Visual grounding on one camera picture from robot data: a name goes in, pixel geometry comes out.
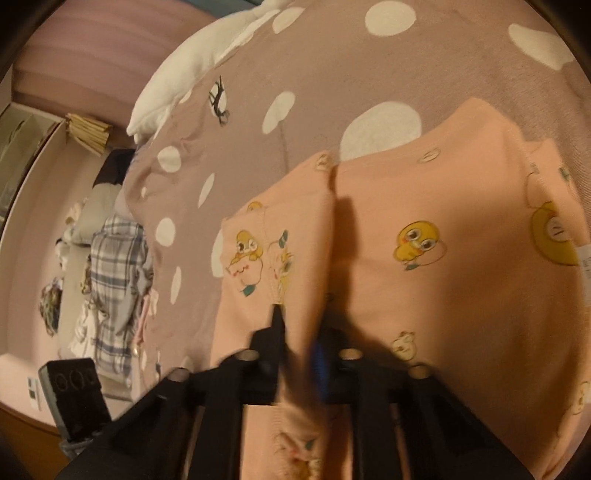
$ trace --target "folded clothes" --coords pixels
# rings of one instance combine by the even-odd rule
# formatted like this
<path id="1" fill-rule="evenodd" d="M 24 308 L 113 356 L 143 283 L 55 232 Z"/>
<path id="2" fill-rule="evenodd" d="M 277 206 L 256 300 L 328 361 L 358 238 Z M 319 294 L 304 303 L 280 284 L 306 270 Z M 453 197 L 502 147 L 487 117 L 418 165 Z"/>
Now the folded clothes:
<path id="1" fill-rule="evenodd" d="M 274 303 L 288 346 L 277 405 L 247 408 L 243 479 L 350 478 L 350 436 L 331 436 L 346 417 L 309 378 L 325 308 L 362 350 L 431 365 L 538 479 L 589 428 L 583 209 L 554 143 L 525 142 L 487 103 L 393 150 L 336 167 L 312 156 L 222 237 L 211 364 L 246 347 Z"/>

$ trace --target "blue object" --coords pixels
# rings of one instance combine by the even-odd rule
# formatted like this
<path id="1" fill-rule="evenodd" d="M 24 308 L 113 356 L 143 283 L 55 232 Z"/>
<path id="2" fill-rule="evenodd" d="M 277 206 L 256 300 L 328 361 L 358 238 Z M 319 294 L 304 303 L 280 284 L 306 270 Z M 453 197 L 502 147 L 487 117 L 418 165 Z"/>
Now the blue object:
<path id="1" fill-rule="evenodd" d="M 316 383 L 321 400 L 325 400 L 329 394 L 329 368 L 322 347 L 318 342 L 312 347 L 312 378 Z"/>
<path id="2" fill-rule="evenodd" d="M 200 10 L 222 18 L 226 15 L 249 10 L 261 4 L 262 0 L 184 0 Z"/>

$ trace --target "white label sticker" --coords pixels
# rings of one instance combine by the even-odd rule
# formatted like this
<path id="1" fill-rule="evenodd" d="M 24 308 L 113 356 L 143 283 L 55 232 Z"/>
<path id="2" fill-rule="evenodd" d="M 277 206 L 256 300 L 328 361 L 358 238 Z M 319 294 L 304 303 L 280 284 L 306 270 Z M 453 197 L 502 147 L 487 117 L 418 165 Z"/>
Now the white label sticker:
<path id="1" fill-rule="evenodd" d="M 585 305 L 591 306 L 591 244 L 577 247 L 577 256 L 581 267 L 581 281 L 583 283 L 583 295 Z"/>

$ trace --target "plaid shirt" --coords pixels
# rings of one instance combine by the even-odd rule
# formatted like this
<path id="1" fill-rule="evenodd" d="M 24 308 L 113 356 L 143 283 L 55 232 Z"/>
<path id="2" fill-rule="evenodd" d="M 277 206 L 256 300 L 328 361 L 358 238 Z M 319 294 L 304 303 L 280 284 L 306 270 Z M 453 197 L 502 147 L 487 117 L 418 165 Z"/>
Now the plaid shirt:
<path id="1" fill-rule="evenodd" d="M 116 214 L 94 235 L 90 249 L 91 295 L 104 314 L 96 331 L 95 362 L 100 370 L 123 379 L 131 373 L 134 312 L 143 297 L 136 282 L 147 252 L 142 227 Z"/>

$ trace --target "dark fabric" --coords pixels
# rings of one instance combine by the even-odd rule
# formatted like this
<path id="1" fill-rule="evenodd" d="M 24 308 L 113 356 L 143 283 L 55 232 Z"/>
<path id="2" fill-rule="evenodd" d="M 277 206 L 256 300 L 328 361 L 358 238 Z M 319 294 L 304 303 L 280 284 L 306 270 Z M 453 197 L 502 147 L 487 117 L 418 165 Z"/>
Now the dark fabric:
<path id="1" fill-rule="evenodd" d="M 134 154 L 134 148 L 117 148 L 113 150 L 107 156 L 92 186 L 94 187 L 99 183 L 123 185 L 123 179 L 133 160 Z"/>

